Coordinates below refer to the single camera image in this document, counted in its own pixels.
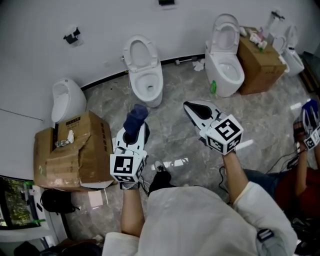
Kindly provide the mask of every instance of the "white shirt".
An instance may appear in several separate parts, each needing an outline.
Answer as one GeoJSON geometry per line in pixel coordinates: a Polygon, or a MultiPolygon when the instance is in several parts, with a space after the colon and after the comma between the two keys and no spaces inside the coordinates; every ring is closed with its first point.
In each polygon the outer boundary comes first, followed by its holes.
{"type": "Polygon", "coordinates": [[[275,201],[249,182],[233,204],[200,187],[163,188],[150,194],[140,238],[108,233],[103,256],[277,256],[294,254],[297,235],[275,201]],[[270,229],[269,250],[257,239],[270,229]]]}

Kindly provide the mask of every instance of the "toilet bowl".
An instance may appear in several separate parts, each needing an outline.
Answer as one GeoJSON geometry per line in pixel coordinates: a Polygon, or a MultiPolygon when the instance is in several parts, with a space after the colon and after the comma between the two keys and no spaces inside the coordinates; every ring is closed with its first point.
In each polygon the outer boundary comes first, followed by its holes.
{"type": "Polygon", "coordinates": [[[51,119],[54,123],[61,123],[86,111],[86,97],[73,80],[65,78],[55,83],[52,93],[54,103],[51,119]]]}
{"type": "Polygon", "coordinates": [[[290,72],[290,67],[289,67],[288,63],[286,62],[286,60],[284,59],[284,57],[282,56],[282,54],[284,53],[284,51],[287,48],[287,39],[282,35],[276,36],[273,39],[272,46],[278,52],[279,60],[281,61],[281,63],[283,65],[286,65],[286,69],[282,75],[288,74],[290,72]]]}
{"type": "Polygon", "coordinates": [[[295,49],[297,43],[297,27],[292,25],[288,29],[287,47],[282,54],[283,58],[290,68],[290,71],[287,73],[287,75],[290,77],[296,76],[305,69],[303,62],[295,49]]]}
{"type": "Polygon", "coordinates": [[[123,49],[133,93],[147,106],[156,108],[163,96],[164,79],[158,53],[143,35],[134,35],[123,49]]]}
{"type": "Polygon", "coordinates": [[[205,42],[205,71],[211,84],[216,83],[216,94],[229,97],[245,80],[244,70],[237,58],[239,23],[230,14],[215,20],[209,41],[205,42]]]}

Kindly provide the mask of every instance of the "jeans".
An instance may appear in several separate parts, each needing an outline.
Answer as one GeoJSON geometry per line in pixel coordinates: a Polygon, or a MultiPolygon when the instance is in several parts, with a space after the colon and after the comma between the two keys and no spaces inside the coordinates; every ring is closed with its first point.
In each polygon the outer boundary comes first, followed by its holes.
{"type": "Polygon", "coordinates": [[[275,192],[279,182],[288,173],[288,171],[284,171],[264,174],[260,171],[249,169],[244,169],[243,171],[250,182],[260,185],[273,199],[275,199],[275,192]]]}

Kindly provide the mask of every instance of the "cardboard box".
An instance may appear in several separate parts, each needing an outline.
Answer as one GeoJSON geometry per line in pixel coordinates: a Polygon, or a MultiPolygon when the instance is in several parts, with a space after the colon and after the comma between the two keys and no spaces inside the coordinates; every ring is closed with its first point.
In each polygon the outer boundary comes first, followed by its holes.
{"type": "Polygon", "coordinates": [[[33,146],[33,175],[34,184],[48,188],[46,161],[50,153],[55,149],[57,133],[53,128],[39,131],[34,136],[33,146]]]}
{"type": "Polygon", "coordinates": [[[66,140],[69,130],[73,130],[74,142],[57,147],[46,160],[47,185],[64,191],[89,191],[111,185],[113,147],[108,123],[85,112],[59,124],[58,141],[66,140]]]}
{"type": "Polygon", "coordinates": [[[268,91],[286,70],[278,52],[268,44],[263,52],[249,40],[240,36],[237,57],[244,71],[244,82],[239,88],[242,95],[268,91]]]}

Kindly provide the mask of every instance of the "blue cloth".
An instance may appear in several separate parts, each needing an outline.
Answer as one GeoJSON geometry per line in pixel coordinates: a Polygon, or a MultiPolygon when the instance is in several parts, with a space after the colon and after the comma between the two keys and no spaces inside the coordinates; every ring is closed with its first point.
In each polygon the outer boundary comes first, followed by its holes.
{"type": "Polygon", "coordinates": [[[148,110],[145,106],[135,104],[131,112],[126,115],[123,127],[131,138],[137,137],[140,127],[144,124],[148,114],[148,110]]]}
{"type": "Polygon", "coordinates": [[[279,182],[288,173],[288,171],[284,171],[264,174],[260,171],[250,169],[244,169],[243,171],[250,182],[260,185],[273,199],[275,199],[275,192],[279,182]]]}

